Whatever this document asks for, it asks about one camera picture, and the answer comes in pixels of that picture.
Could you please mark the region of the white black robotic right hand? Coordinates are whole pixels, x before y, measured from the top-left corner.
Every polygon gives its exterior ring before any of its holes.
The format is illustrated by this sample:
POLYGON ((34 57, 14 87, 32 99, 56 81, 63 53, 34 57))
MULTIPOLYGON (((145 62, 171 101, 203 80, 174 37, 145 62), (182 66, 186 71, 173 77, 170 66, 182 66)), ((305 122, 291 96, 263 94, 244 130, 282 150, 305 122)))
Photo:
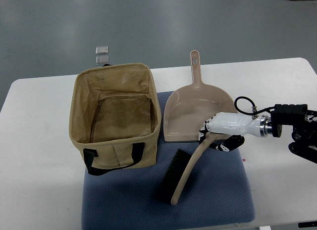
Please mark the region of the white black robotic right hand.
POLYGON ((225 134, 229 138, 215 148, 229 152, 242 145, 240 137, 251 134, 256 137, 266 137, 272 134, 271 120, 266 115, 253 118, 250 115, 220 112, 207 119, 199 130, 199 143, 202 144, 208 133, 225 134))

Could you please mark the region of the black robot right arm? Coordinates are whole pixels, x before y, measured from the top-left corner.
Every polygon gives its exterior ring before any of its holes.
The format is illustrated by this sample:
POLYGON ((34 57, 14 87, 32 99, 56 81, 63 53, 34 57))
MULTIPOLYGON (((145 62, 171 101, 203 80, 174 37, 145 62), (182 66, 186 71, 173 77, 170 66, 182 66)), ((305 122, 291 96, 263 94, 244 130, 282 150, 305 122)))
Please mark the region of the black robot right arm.
POLYGON ((279 138, 283 126, 292 126, 291 136, 294 142, 288 145, 290 152, 313 163, 317 162, 317 112, 309 110, 307 104, 275 104, 258 111, 250 98, 239 96, 234 101, 234 107, 241 114, 251 116, 251 130, 260 137, 272 135, 279 138), (240 99, 252 104, 251 113, 238 108, 240 99))

